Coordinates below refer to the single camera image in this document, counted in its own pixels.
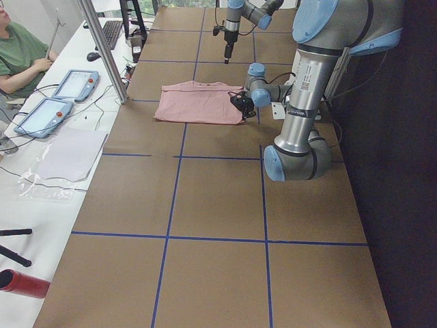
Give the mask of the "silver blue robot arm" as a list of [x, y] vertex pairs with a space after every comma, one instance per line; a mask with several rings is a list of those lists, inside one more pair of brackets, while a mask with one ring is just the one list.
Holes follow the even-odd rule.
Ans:
[[285, 102], [281, 134], [264, 150], [273, 181], [311, 180], [330, 167], [328, 144], [314, 127], [326, 86], [344, 49], [369, 55], [398, 45], [403, 1], [301, 1], [292, 26], [300, 55], [291, 86], [270, 85], [265, 66], [249, 66], [244, 88], [256, 107]]
[[227, 11], [225, 20], [216, 23], [212, 33], [217, 36], [221, 31], [224, 33], [226, 41], [224, 51], [224, 63], [228, 64], [232, 57], [234, 44], [238, 41], [240, 35], [241, 18], [247, 19], [253, 24], [253, 28], [259, 27], [266, 30], [272, 21], [272, 15], [283, 5], [283, 0], [265, 1], [261, 7], [257, 7], [250, 1], [231, 0], [227, 2]]

